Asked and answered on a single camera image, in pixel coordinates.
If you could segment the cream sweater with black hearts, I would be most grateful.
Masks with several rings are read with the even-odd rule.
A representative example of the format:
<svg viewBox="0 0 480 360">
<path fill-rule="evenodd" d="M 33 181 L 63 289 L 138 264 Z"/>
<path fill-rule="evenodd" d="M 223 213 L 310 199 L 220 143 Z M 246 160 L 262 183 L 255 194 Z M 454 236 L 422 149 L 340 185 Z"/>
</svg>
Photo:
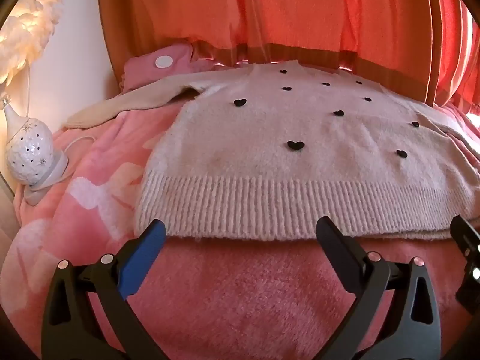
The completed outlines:
<svg viewBox="0 0 480 360">
<path fill-rule="evenodd" d="M 101 125 L 123 111 L 188 101 L 148 158 L 135 209 L 168 234 L 312 239 L 330 217 L 348 236 L 444 239 L 479 223 L 479 170 L 439 111 L 378 83 L 295 61 L 169 76 L 71 116 Z"/>
</svg>

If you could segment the pink fleece blanket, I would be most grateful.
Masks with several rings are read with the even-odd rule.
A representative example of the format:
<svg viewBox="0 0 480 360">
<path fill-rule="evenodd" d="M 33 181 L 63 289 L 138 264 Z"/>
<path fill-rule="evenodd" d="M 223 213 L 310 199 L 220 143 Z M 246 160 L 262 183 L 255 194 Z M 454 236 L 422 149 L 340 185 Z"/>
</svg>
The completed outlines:
<svg viewBox="0 0 480 360">
<path fill-rule="evenodd" d="M 36 206 L 16 195 L 21 224 L 1 268 L 1 306 L 34 352 L 55 267 L 61 259 L 91 263 L 116 252 L 134 234 L 134 204 L 146 161 L 173 124 L 180 102 L 127 111 L 89 129 L 64 129 L 72 177 Z M 461 255 L 443 232 L 404 232 L 410 212 L 385 194 L 359 189 L 315 208 L 288 189 L 294 205 L 278 205 L 276 224 L 307 225 L 329 215 L 361 244 L 401 262 L 425 258 L 439 302 L 442 345 L 449 348 L 469 322 L 456 301 Z M 238 222 L 233 236 L 204 229 L 168 240 L 130 303 L 148 332 L 174 359 L 306 359 L 335 329 L 352 295 L 341 288 L 326 256 L 303 236 L 254 238 Z"/>
</svg>

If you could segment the white ceramic night lamp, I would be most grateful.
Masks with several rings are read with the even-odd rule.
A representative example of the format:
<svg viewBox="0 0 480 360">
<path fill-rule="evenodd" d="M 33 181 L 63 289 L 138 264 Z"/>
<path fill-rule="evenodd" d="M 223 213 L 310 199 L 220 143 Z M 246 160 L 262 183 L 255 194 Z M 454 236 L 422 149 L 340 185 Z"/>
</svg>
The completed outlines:
<svg viewBox="0 0 480 360">
<path fill-rule="evenodd" d="M 55 148 L 48 126 L 39 119 L 17 114 L 7 95 L 1 100 L 1 108 L 7 122 L 8 171 L 24 186 L 26 203 L 36 206 L 64 176 L 68 157 Z"/>
</svg>

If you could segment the pink pillow with white dot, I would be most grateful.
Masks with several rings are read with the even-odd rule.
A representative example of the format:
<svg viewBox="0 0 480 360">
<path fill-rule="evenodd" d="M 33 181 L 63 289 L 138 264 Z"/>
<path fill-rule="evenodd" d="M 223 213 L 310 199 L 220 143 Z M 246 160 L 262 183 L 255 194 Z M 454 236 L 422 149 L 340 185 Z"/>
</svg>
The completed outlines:
<svg viewBox="0 0 480 360">
<path fill-rule="evenodd" d="M 176 43 L 146 55 L 130 58 L 124 65 L 120 82 L 121 93 L 128 93 L 165 77 L 223 68 L 224 66 L 214 59 L 195 57 L 190 44 Z"/>
</svg>

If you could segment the white feather lamp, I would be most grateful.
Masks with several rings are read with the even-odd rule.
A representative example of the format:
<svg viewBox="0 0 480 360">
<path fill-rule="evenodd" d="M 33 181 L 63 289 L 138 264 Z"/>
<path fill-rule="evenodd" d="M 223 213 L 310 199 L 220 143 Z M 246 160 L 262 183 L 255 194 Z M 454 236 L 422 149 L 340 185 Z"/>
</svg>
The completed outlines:
<svg viewBox="0 0 480 360">
<path fill-rule="evenodd" d="M 1 92 L 39 59 L 55 32 L 62 0 L 1 0 Z"/>
</svg>

